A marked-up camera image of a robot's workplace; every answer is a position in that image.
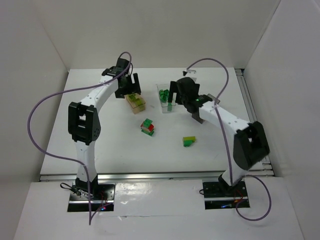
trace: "lego brick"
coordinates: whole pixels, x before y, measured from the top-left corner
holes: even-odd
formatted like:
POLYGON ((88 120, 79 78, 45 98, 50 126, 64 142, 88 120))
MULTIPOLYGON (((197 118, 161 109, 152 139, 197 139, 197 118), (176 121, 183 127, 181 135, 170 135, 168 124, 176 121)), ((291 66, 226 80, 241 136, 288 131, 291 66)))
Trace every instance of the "lego brick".
POLYGON ((143 124, 141 124, 140 127, 141 127, 142 130, 144 130, 144 131, 146 131, 146 132, 149 132, 149 133, 151 133, 151 132, 154 130, 154 128, 155 128, 152 124, 150 124, 150 126, 149 126, 148 128, 144 127, 143 124))
POLYGON ((152 120, 146 118, 142 124, 143 124, 143 126, 144 126, 145 128, 148 129, 148 128, 150 127, 151 123, 152 123, 152 120))
POLYGON ((152 136, 152 135, 155 133, 154 130, 153 130, 152 132, 148 132, 148 131, 145 131, 145 130, 143 130, 143 129, 141 129, 141 132, 143 132, 144 134, 147 134, 147 135, 149 135, 149 136, 152 136))
POLYGON ((132 108, 136 108, 139 105, 143 105, 146 101, 140 96, 138 93, 128 94, 124 96, 128 103, 131 105, 132 108))
POLYGON ((186 141, 183 141, 183 146, 184 146, 184 147, 189 147, 189 146, 191 146, 193 143, 194 143, 194 141, 192 141, 192 140, 186 140, 186 141))
POLYGON ((185 136, 182 138, 183 146, 189 147, 196 141, 195 136, 185 136))
POLYGON ((196 137, 195 136, 185 136, 185 137, 183 137, 183 141, 189 141, 189 140, 195 142, 196 141, 196 137))
POLYGON ((170 102, 168 103, 167 110, 168 110, 168 112, 171 112, 171 111, 172 111, 172 104, 171 104, 170 102))
POLYGON ((169 97, 169 90, 168 89, 166 89, 166 90, 161 89, 159 91, 159 98, 162 103, 166 103, 168 101, 168 97, 169 97))

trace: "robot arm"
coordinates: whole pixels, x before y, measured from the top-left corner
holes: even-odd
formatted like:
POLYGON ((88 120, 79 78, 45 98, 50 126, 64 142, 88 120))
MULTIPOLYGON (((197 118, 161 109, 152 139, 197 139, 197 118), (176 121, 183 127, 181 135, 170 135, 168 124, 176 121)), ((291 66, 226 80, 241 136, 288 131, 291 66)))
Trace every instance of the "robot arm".
POLYGON ((170 83, 168 102, 173 100, 173 93, 176 93, 175 102, 184 105, 192 117, 197 120, 206 120, 217 127, 221 127, 215 108, 221 116, 223 128, 226 135, 232 138, 229 147, 231 152, 232 178, 230 169, 227 169, 220 177, 221 186, 228 190, 235 186, 247 171, 257 162, 261 161, 270 152, 265 131, 260 122, 247 122, 239 119, 219 105, 215 106, 214 100, 207 95, 199 95, 199 84, 196 84, 190 77, 184 77, 170 83))
MULTIPOLYGON (((107 68, 102 73, 99 84, 104 84, 94 88, 80 102, 71 102, 68 107, 68 132, 75 141, 77 159, 83 162, 89 173, 91 193, 95 194, 98 185, 98 174, 95 167, 95 143, 101 132, 99 112, 107 99, 115 93, 116 98, 124 98, 124 95, 138 93, 141 94, 138 75, 121 76, 118 80, 107 83, 115 76, 119 75, 129 65, 129 61, 119 58, 116 66, 107 68)), ((85 169, 79 166, 76 175, 75 186, 79 190, 88 191, 87 176, 85 169)))

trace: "white tabletop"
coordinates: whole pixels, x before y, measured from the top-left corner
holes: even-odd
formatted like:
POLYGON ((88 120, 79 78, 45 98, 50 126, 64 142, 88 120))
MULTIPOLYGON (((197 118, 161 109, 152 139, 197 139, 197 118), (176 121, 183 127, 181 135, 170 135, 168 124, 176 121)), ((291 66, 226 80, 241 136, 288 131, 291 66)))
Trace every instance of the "white tabletop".
MULTIPOLYGON (((177 112, 162 113, 156 84, 168 84, 182 78, 183 68, 136 68, 146 110, 133 114, 125 99, 114 94, 99 113, 101 134, 95 144, 95 166, 100 174, 225 171, 228 166, 221 130, 195 121, 183 106, 177 112), (154 135, 141 132, 146 119, 153 120, 154 135), (183 147, 182 138, 195 136, 196 142, 183 147)), ((95 85, 103 69, 72 69, 65 89, 95 85)), ((222 68, 196 68, 200 94, 217 96, 226 81, 222 68)), ((232 114, 249 120, 244 99, 233 68, 222 94, 220 106, 232 114)), ((79 102, 90 90, 62 96, 47 147, 50 153, 76 158, 76 148, 68 133, 68 105, 79 102)), ((261 163, 254 169, 263 169, 261 163)), ((42 175, 76 174, 78 164, 45 156, 42 175)))
MULTIPOLYGON (((269 215, 258 222, 241 219, 235 209, 205 210, 201 180, 118 183, 114 211, 67 212, 70 191, 59 182, 33 182, 14 240, 303 240, 285 182, 262 177, 272 197, 269 215)), ((248 218, 268 209, 265 189, 248 178, 248 218)))

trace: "green block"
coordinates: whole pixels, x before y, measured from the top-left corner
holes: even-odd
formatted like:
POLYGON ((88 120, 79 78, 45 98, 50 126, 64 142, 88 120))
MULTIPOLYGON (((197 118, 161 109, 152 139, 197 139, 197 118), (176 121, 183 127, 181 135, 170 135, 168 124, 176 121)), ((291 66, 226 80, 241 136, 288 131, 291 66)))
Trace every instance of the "green block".
POLYGON ((137 98, 137 99, 135 100, 135 104, 136 104, 137 106, 142 105, 141 99, 140 99, 140 98, 137 98))
POLYGON ((194 143, 194 141, 192 141, 192 140, 183 141, 183 146, 184 146, 184 147, 189 147, 189 146, 191 146, 191 144, 193 144, 193 143, 194 143))
POLYGON ((172 111, 172 103, 169 102, 168 103, 168 108, 167 108, 168 112, 171 112, 172 111))
POLYGON ((189 147, 191 144, 193 144, 196 141, 195 136, 185 136, 182 138, 183 146, 189 147))
POLYGON ((166 95, 162 95, 162 96, 160 97, 160 101, 161 101, 162 103, 166 103, 166 102, 168 101, 168 97, 167 97, 166 95))
POLYGON ((149 136, 152 136, 155 133, 155 130, 152 130, 152 132, 148 132, 148 131, 141 129, 141 132, 143 132, 144 134, 147 134, 149 136))
POLYGON ((150 119, 148 119, 148 118, 146 118, 145 120, 144 120, 144 122, 143 122, 143 126, 145 127, 145 128, 149 128, 150 127, 150 125, 152 124, 152 120, 150 120, 150 119))
POLYGON ((135 102, 136 96, 134 94, 129 94, 128 97, 132 102, 135 102))

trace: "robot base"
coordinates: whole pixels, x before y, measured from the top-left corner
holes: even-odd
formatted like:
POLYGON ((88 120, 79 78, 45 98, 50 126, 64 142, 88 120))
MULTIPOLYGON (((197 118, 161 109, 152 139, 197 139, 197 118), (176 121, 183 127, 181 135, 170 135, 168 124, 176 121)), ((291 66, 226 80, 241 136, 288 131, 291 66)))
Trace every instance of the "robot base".
POLYGON ((237 185, 225 191, 220 182, 203 182, 200 194, 204 196, 204 206, 209 209, 234 209, 239 201, 239 208, 250 208, 246 184, 239 181, 237 185))
MULTIPOLYGON (((114 199, 115 199, 115 188, 116 185, 114 183, 110 184, 98 184, 95 186, 94 192, 96 193, 94 197, 91 198, 91 208, 92 211, 96 211, 100 206, 110 203, 110 205, 102 208, 101 212, 113 212, 114 211, 114 199)), ((88 198, 87 196, 77 195, 70 192, 69 204, 68 204, 68 212, 88 212, 88 198)))

